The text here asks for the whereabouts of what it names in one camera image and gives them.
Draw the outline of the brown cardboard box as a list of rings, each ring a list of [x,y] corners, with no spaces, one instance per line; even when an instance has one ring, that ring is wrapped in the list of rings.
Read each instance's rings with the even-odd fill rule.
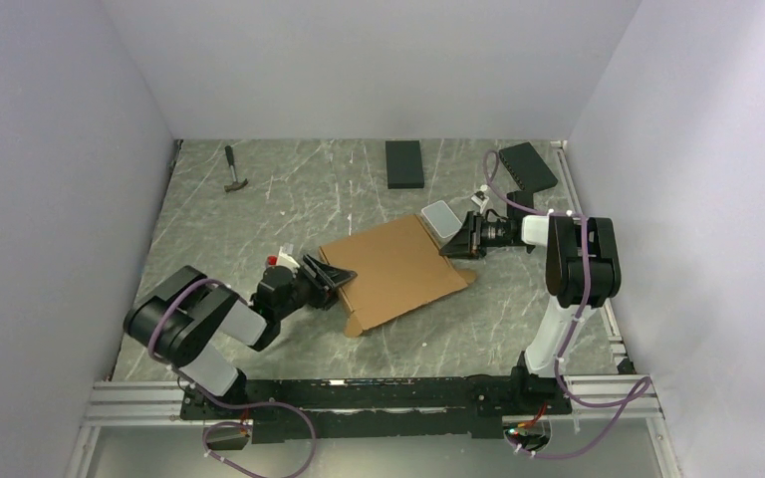
[[[462,291],[477,278],[440,255],[415,214],[325,244],[319,254],[325,263],[357,274],[339,291],[348,338]]]

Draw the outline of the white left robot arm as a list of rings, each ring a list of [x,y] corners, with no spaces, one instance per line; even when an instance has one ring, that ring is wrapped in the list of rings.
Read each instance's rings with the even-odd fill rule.
[[[222,333],[261,352],[281,332],[284,319],[305,307],[328,310],[357,273],[310,255],[269,257],[255,292],[245,299],[219,280],[183,266],[126,314],[127,336],[178,376],[207,392],[207,405],[223,418],[238,415],[247,400],[247,377],[213,345]]]

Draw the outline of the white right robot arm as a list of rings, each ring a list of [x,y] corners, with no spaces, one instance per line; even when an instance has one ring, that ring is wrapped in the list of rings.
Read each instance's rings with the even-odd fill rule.
[[[580,217],[572,211],[540,214],[530,193],[506,195],[504,215],[492,209],[470,211],[439,254],[480,259],[491,248],[546,249],[545,283],[550,295],[533,342],[522,353],[524,376],[509,386],[515,409],[532,413],[548,390],[567,390],[563,361],[585,321],[614,297],[622,283],[616,229],[606,217]]]

